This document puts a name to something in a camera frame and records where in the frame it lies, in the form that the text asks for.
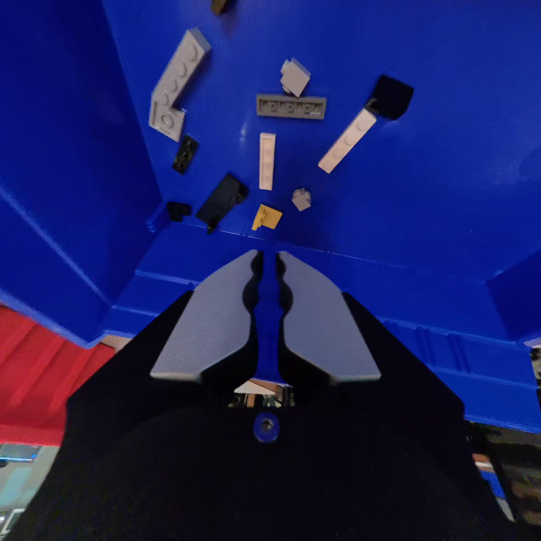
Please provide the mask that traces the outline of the light grey small bracket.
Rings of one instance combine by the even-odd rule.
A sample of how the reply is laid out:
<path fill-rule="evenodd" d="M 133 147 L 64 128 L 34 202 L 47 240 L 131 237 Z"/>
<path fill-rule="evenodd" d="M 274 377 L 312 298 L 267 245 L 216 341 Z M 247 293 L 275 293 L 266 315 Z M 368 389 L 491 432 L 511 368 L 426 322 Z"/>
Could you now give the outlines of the light grey small bracket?
<path fill-rule="evenodd" d="M 281 85 L 287 94 L 300 98 L 310 77 L 311 73 L 296 58 L 284 61 L 281 68 Z"/>

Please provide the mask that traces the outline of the red storage bin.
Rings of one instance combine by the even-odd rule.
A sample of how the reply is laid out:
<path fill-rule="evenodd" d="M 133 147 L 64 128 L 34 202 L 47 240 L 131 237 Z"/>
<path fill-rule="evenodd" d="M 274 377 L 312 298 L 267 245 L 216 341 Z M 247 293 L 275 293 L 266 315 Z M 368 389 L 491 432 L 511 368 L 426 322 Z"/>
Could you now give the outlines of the red storage bin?
<path fill-rule="evenodd" d="M 81 348 L 1 306 L 1 443 L 60 445 L 68 399 L 115 353 Z"/>

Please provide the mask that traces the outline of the black cube brick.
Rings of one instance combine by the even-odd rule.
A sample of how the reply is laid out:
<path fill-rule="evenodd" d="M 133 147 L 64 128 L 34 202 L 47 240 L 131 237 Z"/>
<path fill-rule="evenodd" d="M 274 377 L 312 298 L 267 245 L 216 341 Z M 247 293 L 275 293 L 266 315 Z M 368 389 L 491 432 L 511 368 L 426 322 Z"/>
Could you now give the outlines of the black cube brick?
<path fill-rule="evenodd" d="M 364 108 L 375 116 L 396 121 L 407 111 L 413 94 L 412 86 L 383 74 Z"/>

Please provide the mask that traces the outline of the blue storage bin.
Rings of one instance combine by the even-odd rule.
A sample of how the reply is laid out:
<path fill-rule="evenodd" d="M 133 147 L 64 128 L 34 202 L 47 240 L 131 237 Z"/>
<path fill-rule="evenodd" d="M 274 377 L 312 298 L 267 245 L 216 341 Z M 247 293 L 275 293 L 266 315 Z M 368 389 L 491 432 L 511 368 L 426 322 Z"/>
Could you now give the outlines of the blue storage bin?
<path fill-rule="evenodd" d="M 211 50 L 176 101 L 179 142 L 148 124 L 186 31 Z M 261 117 L 287 94 L 323 120 Z M 414 88 L 328 174 L 319 161 L 381 75 Z M 276 135 L 259 189 L 260 134 Z M 184 135 L 199 149 L 184 175 Z M 248 197 L 208 235 L 226 174 Z M 312 205 L 299 212 L 292 194 Z M 168 201 L 191 205 L 182 222 Z M 252 225 L 260 205 L 282 212 Z M 80 347 L 132 337 L 250 249 L 284 250 L 382 321 L 470 421 L 540 432 L 540 1 L 1 1 L 1 302 Z"/>

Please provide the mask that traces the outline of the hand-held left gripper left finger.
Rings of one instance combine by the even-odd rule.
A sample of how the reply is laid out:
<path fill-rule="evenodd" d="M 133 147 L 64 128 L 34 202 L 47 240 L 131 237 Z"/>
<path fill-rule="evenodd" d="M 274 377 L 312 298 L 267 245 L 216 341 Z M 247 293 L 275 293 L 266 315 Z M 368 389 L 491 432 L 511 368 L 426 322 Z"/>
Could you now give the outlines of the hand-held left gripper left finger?
<path fill-rule="evenodd" d="M 249 342 L 259 302 L 263 253 L 252 249 L 220 267 L 193 290 L 150 375 L 200 381 L 203 373 Z"/>

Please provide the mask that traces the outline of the black small plate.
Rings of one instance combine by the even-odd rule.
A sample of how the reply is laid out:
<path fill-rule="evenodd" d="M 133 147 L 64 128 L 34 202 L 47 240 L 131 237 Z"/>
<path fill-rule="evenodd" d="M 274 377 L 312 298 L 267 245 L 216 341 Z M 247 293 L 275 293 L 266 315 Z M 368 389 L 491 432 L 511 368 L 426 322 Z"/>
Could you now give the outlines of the black small plate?
<path fill-rule="evenodd" d="M 172 169 L 184 175 L 198 149 L 199 142 L 188 134 L 184 135 L 172 162 Z"/>

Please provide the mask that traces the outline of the light grey angled plate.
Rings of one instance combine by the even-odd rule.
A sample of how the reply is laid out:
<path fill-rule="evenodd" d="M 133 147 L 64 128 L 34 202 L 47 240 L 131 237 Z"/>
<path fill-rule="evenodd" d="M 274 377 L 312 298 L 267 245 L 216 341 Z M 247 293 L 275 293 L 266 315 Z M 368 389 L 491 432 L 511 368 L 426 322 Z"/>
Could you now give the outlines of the light grey angled plate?
<path fill-rule="evenodd" d="M 199 28 L 188 29 L 152 92 L 148 124 L 175 142 L 186 115 L 175 103 L 210 50 Z"/>

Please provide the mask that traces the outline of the white narrow long plate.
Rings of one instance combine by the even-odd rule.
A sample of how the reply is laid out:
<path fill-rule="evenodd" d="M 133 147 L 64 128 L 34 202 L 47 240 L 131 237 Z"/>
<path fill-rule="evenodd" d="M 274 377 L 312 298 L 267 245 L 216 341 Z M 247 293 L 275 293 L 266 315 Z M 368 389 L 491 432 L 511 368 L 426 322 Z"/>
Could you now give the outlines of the white narrow long plate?
<path fill-rule="evenodd" d="M 259 189 L 271 191 L 273 189 L 273 172 L 275 156 L 276 135 L 262 132 L 260 134 L 259 159 Z"/>

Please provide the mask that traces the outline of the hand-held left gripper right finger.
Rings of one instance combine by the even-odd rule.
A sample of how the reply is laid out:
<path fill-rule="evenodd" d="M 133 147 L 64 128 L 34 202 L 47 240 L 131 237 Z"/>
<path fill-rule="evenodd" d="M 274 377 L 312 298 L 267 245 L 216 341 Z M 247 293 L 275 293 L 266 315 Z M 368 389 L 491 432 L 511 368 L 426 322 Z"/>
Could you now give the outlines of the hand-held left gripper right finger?
<path fill-rule="evenodd" d="M 292 254 L 280 252 L 279 259 L 292 297 L 283 319 L 285 346 L 332 382 L 379 380 L 381 372 L 342 291 Z"/>

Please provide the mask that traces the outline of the dark grey long plate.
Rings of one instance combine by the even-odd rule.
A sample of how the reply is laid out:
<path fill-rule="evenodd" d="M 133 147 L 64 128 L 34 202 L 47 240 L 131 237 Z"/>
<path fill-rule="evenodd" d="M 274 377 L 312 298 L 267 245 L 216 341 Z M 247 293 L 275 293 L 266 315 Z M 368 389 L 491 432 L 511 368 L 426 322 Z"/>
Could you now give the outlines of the dark grey long plate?
<path fill-rule="evenodd" d="M 261 117 L 323 120 L 327 98 L 257 94 L 256 113 Z"/>

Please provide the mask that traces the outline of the yellow hinge brick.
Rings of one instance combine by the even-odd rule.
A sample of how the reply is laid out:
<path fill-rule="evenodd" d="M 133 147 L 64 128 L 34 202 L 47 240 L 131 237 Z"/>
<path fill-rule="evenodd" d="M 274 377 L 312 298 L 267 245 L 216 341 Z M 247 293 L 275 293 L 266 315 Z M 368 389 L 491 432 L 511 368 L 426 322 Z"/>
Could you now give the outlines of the yellow hinge brick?
<path fill-rule="evenodd" d="M 260 227 L 275 229 L 281 218 L 281 211 L 261 204 L 253 220 L 252 230 L 256 231 Z"/>

